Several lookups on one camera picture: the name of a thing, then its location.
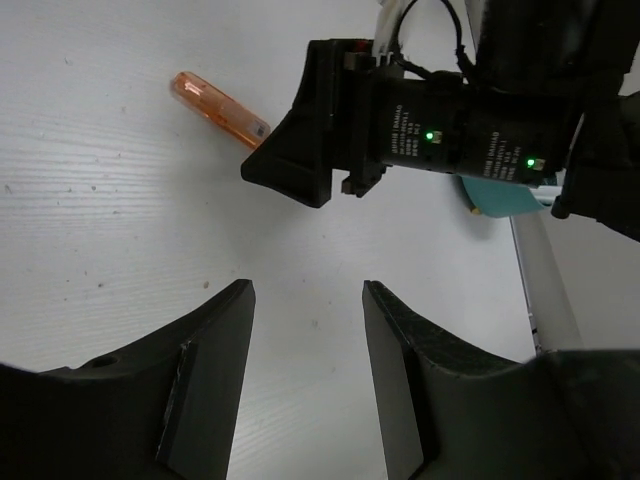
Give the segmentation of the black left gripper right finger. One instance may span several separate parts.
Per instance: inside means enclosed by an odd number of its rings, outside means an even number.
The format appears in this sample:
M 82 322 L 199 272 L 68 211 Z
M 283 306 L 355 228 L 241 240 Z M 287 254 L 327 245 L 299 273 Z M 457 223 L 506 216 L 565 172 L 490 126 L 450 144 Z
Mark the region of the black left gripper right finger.
M 517 363 L 363 288 L 392 479 L 635 479 L 639 354 L 554 351 Z

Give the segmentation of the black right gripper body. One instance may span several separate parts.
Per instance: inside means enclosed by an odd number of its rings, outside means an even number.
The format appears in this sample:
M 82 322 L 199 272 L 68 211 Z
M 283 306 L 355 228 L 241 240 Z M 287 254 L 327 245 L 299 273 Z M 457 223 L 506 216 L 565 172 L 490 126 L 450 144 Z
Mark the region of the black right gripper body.
M 390 166 L 537 188 L 564 178 L 551 210 L 639 235 L 639 98 L 620 92 L 639 44 L 635 1 L 483 1 L 476 52 L 429 71 L 391 39 L 356 86 L 345 193 Z

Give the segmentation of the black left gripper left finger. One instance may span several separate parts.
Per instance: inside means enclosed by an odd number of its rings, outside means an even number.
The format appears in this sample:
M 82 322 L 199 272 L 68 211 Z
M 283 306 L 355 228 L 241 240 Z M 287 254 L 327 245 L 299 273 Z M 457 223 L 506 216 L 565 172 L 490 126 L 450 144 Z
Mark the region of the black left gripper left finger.
M 255 310 L 246 279 L 79 368 L 1 369 L 5 479 L 223 479 Z

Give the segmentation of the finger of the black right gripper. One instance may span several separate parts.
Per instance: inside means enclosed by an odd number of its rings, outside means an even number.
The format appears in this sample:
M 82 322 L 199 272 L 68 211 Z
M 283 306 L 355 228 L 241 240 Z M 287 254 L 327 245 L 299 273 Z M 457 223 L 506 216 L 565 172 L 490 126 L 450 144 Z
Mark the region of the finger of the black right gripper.
M 312 208 L 331 199 L 332 147 L 348 39 L 313 40 L 289 112 L 241 165 L 243 180 Z

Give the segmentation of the orange highlighter marker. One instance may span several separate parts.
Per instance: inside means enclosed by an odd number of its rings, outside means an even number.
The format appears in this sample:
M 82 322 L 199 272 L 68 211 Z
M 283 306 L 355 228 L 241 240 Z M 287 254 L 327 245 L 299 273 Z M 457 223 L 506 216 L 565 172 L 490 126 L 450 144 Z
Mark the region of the orange highlighter marker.
M 193 72 L 179 72 L 171 90 L 185 105 L 252 150 L 271 133 L 269 124 Z

